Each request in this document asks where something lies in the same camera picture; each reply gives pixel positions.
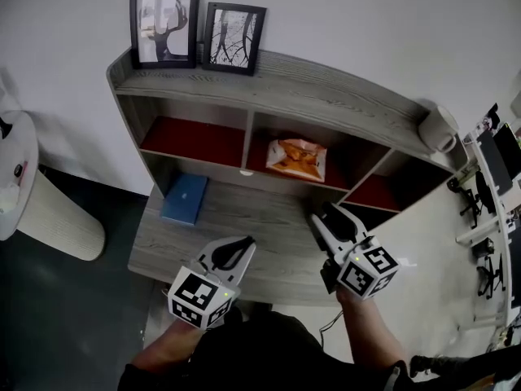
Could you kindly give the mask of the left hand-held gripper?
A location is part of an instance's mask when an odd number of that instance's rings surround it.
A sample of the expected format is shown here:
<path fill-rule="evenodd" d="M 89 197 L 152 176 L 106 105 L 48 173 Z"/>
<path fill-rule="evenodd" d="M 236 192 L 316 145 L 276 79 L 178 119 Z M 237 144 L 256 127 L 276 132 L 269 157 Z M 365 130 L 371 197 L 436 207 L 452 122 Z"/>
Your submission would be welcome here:
<path fill-rule="evenodd" d="M 231 236 L 207 244 L 182 266 L 168 294 L 169 313 L 198 329 L 208 329 L 231 310 L 239 283 L 256 251 L 250 236 Z"/>

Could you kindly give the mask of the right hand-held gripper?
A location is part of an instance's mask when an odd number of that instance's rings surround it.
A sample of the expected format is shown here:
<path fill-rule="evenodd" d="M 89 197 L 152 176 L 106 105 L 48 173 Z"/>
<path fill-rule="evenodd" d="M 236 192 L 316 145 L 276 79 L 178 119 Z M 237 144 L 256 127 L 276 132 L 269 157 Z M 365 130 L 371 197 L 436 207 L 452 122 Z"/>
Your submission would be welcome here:
<path fill-rule="evenodd" d="M 389 285 L 401 265 L 346 208 L 324 202 L 324 217 L 310 216 L 315 239 L 326 253 L 320 274 L 326 290 L 345 287 L 361 300 Z"/>

